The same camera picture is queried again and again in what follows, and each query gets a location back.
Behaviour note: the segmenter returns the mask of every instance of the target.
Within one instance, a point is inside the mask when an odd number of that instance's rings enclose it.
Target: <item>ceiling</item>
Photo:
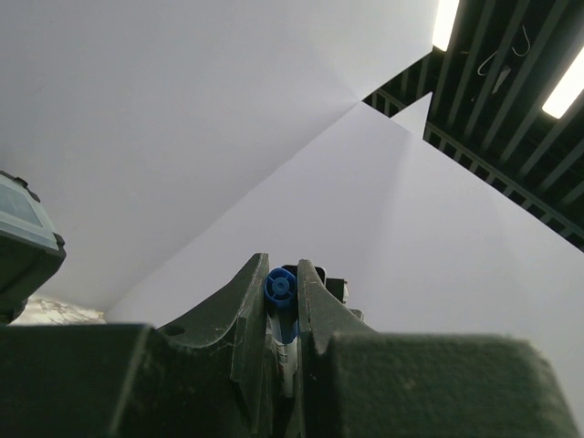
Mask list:
[[[2,2],[0,169],[30,183],[68,251],[39,293],[111,308],[428,53],[436,7]]]
[[[541,107],[584,46],[584,3],[461,0],[434,49],[364,101],[391,117],[432,92],[424,139],[584,250],[584,93]]]

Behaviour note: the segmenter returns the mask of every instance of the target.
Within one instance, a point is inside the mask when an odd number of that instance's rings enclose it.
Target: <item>fluorescent light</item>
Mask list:
[[[547,98],[542,107],[552,117],[559,119],[584,89],[584,47],[569,66],[564,77]]]
[[[458,0],[440,0],[438,4],[432,44],[444,52],[448,48],[450,34],[453,32],[456,9],[458,9]]]

